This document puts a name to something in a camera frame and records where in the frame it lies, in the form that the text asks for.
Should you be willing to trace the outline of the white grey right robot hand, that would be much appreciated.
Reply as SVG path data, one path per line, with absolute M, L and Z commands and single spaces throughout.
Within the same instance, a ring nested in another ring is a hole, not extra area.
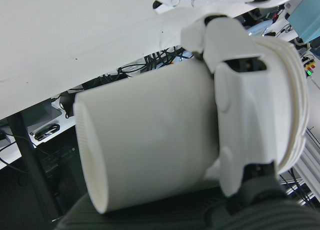
M 278 181 L 306 141 L 295 47 L 222 14 L 180 40 L 190 60 L 76 95 L 88 192 L 57 229 L 319 229 Z

